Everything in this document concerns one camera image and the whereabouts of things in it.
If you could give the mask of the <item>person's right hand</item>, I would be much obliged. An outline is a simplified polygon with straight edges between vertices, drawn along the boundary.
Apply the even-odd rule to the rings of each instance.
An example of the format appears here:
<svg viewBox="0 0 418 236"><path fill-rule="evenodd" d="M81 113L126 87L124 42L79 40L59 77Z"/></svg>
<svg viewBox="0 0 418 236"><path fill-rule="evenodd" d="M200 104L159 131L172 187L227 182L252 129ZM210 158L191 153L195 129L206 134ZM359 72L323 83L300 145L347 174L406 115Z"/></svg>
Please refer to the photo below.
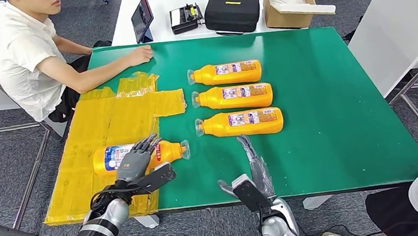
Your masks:
<svg viewBox="0 0 418 236"><path fill-rule="evenodd" d="M153 50L149 45L137 47L127 55L129 67L138 66L149 62L153 58Z"/></svg>

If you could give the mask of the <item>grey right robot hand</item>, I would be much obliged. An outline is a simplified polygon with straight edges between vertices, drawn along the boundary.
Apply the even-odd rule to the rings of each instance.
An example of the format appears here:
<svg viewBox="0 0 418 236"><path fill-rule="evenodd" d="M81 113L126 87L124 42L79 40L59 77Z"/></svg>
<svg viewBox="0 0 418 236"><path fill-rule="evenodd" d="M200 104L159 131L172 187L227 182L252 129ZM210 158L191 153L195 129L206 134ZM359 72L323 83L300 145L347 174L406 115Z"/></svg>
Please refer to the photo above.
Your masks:
<svg viewBox="0 0 418 236"><path fill-rule="evenodd" d="M246 135L237 136L237 141L246 152L252 180L256 188L270 201L276 199L272 178L268 172L265 160L255 151L250 139Z"/></svg>

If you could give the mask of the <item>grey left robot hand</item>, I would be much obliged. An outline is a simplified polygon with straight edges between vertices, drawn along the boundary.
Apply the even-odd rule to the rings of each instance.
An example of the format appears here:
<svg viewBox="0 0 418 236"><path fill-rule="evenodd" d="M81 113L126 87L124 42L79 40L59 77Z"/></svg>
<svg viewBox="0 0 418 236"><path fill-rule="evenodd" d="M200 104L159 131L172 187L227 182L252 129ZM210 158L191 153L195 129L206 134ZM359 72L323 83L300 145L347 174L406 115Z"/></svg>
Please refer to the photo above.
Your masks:
<svg viewBox="0 0 418 236"><path fill-rule="evenodd" d="M121 160L116 179L130 183L143 177L151 161L151 155L160 141L161 138L157 134L151 134L135 143Z"/></svg>

